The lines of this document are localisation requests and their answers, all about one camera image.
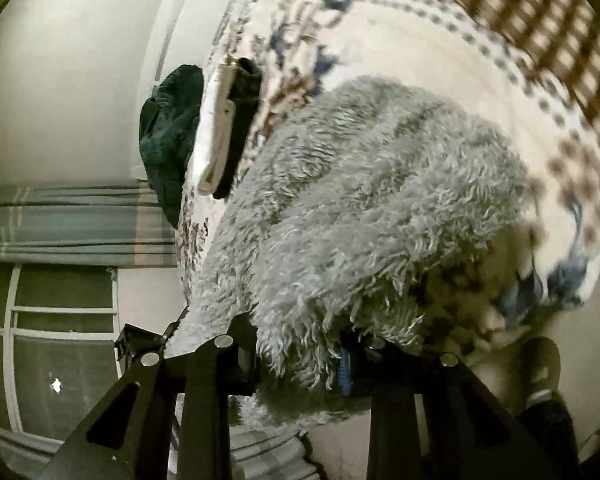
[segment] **blue pattern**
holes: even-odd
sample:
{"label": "blue pattern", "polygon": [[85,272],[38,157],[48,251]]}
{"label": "blue pattern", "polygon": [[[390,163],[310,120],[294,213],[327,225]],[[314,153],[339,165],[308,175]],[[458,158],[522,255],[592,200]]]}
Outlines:
{"label": "blue pattern", "polygon": [[504,316],[507,326],[531,322],[551,310],[573,310],[582,305],[578,291],[589,264],[589,257],[578,250],[582,232],[582,204],[571,195],[568,197],[568,209],[576,223],[576,234],[567,259],[558,262],[547,277],[546,298],[542,280],[533,262],[529,274],[525,277],[518,275],[511,288],[493,302]]}
{"label": "blue pattern", "polygon": [[322,0],[325,9],[338,10],[339,12],[348,12],[352,0]]}
{"label": "blue pattern", "polygon": [[318,46],[318,53],[314,65],[314,87],[307,93],[311,97],[316,97],[324,90],[321,84],[322,76],[328,74],[338,63],[338,57],[331,54],[325,54],[327,47],[324,45]]}
{"label": "blue pattern", "polygon": [[285,52],[287,45],[282,37],[285,33],[286,27],[286,23],[280,23],[280,26],[273,31],[271,38],[269,39],[269,48],[276,53],[276,65],[280,70],[282,70],[282,67],[285,63]]}

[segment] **dark green towel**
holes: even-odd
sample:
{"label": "dark green towel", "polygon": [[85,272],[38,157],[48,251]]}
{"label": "dark green towel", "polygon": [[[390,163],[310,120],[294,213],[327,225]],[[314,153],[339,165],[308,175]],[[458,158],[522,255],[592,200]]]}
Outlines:
{"label": "dark green towel", "polygon": [[140,112],[140,155],[151,189],[169,224],[178,227],[182,185],[196,140],[202,70],[182,65],[174,70]]}

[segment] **metal screw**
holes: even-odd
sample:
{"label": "metal screw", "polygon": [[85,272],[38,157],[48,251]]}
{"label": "metal screw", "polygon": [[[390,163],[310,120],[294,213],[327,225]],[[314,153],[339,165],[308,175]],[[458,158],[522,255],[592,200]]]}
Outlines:
{"label": "metal screw", "polygon": [[153,366],[158,364],[159,361],[160,356],[155,352],[149,352],[147,354],[144,354],[142,356],[142,359],[140,359],[142,366]]}
{"label": "metal screw", "polygon": [[442,354],[440,356],[440,363],[446,368],[453,368],[458,364],[458,358],[453,354]]}
{"label": "metal screw", "polygon": [[227,334],[219,335],[214,339],[214,344],[218,348],[229,348],[229,346],[234,344],[234,338]]}

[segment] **window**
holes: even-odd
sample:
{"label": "window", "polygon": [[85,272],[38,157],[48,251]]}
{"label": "window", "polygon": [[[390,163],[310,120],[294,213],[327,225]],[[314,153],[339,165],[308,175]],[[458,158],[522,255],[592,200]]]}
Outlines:
{"label": "window", "polygon": [[106,267],[0,263],[0,436],[57,449],[118,379],[115,277]]}

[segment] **window frame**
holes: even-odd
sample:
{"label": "window frame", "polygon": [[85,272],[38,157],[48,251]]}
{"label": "window frame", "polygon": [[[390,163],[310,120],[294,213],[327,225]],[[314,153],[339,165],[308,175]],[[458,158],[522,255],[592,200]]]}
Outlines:
{"label": "window frame", "polygon": [[[15,383],[15,359],[14,338],[15,336],[26,336],[30,338],[64,341],[116,341],[120,334],[120,316],[118,313],[118,269],[111,268],[111,308],[71,308],[71,307],[47,307],[47,306],[19,306],[15,304],[18,282],[22,264],[14,264],[11,272],[11,281],[6,300],[4,313],[4,326],[0,328],[2,338],[2,374],[4,380],[4,393],[7,402],[7,412],[11,431],[0,427],[0,436],[8,438],[18,444],[41,452],[55,452],[64,441],[47,438],[41,435],[27,433],[22,428],[18,396]],[[40,314],[110,314],[112,316],[112,332],[51,332],[45,330],[32,330],[27,328],[14,328],[17,326],[17,315],[19,312],[33,312]],[[118,352],[111,346],[113,358],[116,363],[118,378],[122,377]]]}

